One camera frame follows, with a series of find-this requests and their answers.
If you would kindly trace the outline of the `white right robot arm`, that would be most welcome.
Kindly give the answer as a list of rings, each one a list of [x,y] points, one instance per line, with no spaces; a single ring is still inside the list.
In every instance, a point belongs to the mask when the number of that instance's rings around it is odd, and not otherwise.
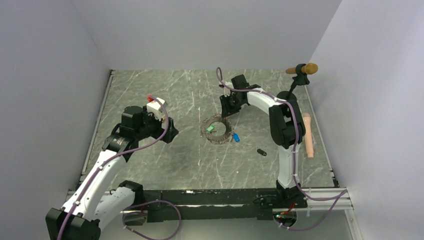
[[[243,74],[231,79],[229,95],[222,95],[223,118],[238,113],[243,105],[254,106],[269,117],[271,138],[278,147],[279,172],[276,181],[276,203],[288,208],[297,197],[302,198],[298,176],[299,149],[306,129],[297,98],[273,96],[257,84],[249,84]]]

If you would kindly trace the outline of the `blue plastic key tag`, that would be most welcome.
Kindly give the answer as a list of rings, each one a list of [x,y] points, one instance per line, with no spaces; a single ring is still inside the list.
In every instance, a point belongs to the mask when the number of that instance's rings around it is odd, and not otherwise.
[[[237,134],[237,133],[234,133],[234,134],[232,135],[232,137],[233,137],[233,139],[234,139],[234,141],[235,141],[236,143],[239,143],[239,142],[240,142],[240,137],[238,136],[238,134]]]

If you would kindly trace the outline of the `green plastic key tag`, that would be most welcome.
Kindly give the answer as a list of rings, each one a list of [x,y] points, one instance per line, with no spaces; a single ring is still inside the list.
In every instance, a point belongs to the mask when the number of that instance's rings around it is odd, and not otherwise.
[[[212,132],[214,129],[215,129],[215,126],[214,126],[214,125],[209,125],[209,126],[206,128],[206,131],[207,131],[208,133],[210,133],[210,132]]]

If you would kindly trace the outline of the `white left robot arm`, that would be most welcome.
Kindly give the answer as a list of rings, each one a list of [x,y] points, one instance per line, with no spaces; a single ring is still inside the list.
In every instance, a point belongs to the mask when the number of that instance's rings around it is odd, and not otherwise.
[[[111,195],[104,194],[132,154],[141,150],[141,140],[170,143],[178,133],[160,100],[143,107],[126,107],[82,184],[61,208],[48,211],[45,221],[50,239],[98,240],[121,211],[149,205],[143,186],[129,180],[120,183]]]

